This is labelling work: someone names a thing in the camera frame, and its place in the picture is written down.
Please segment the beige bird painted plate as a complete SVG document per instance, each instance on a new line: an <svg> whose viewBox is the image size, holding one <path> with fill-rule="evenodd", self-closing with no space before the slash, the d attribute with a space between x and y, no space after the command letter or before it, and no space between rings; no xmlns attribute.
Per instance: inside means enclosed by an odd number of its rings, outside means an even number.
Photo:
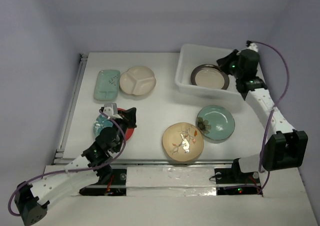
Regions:
<svg viewBox="0 0 320 226"><path fill-rule="evenodd" d="M168 127L162 136L162 146L174 161L189 162L198 158L204 150L204 139L200 130L186 122Z"/></svg>

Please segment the red plate with teal flower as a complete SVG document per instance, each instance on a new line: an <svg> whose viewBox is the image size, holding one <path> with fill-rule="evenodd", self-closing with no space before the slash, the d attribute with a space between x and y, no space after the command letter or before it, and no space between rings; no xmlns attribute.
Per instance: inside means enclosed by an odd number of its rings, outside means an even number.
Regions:
<svg viewBox="0 0 320 226"><path fill-rule="evenodd" d="M94 134L94 137L98 137L101 133L101 131L104 129L104 128L107 128L107 127L113 127L113 123L107 118L105 117L104 115L102 114L99 114L95 120L95 122L93 123L93 134ZM129 128L126 130L125 132L125 140L129 140L131 138L131 136L133 135L134 133L134 128Z"/></svg>

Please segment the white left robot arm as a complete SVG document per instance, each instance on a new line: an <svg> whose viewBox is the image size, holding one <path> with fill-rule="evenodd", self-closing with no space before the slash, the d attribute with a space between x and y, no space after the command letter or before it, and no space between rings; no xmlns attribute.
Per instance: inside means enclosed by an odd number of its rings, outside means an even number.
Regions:
<svg viewBox="0 0 320 226"><path fill-rule="evenodd" d="M124 151L126 132L136 128L135 107L118 111L115 106L103 106L99 113L112 122L94 142L63 169L38 175L20 183L8 202L8 211L20 217L25 226L42 220L49 208L80 189L110 180L113 163Z"/></svg>

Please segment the brown rimmed cream plate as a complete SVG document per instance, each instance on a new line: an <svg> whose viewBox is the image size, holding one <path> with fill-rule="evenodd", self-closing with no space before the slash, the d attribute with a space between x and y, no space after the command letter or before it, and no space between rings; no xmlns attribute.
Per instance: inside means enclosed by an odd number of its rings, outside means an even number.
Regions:
<svg viewBox="0 0 320 226"><path fill-rule="evenodd" d="M227 90L230 84L229 77L216 65L202 64L197 66L190 75L192 85Z"/></svg>

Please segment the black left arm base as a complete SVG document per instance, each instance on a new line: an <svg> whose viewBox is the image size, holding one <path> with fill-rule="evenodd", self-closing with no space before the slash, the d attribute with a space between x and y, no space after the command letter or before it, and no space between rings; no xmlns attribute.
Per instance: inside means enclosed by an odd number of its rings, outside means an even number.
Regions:
<svg viewBox="0 0 320 226"><path fill-rule="evenodd" d="M82 196L126 196L127 169L113 169L106 181L99 180L93 185L80 189Z"/></svg>

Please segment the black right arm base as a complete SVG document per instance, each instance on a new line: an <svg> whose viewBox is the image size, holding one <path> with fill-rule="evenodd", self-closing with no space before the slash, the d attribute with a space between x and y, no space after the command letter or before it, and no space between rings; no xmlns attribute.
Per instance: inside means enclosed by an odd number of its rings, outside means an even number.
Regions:
<svg viewBox="0 0 320 226"><path fill-rule="evenodd" d="M230 168L216 168L210 181L216 183L218 196L261 195L262 186L257 172L243 173L239 159L235 159Z"/></svg>

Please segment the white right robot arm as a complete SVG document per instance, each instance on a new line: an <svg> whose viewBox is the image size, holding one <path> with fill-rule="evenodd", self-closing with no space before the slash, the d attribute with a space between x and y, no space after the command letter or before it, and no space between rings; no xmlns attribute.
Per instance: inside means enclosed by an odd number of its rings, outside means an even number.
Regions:
<svg viewBox="0 0 320 226"><path fill-rule="evenodd" d="M235 78L237 91L254 110L264 127L259 154L242 157L234 162L230 176L242 182L249 172L276 171L298 168L302 165L308 142L305 131L298 131L282 115L266 83L257 75L260 55L257 50L234 50L217 60L220 70Z"/></svg>

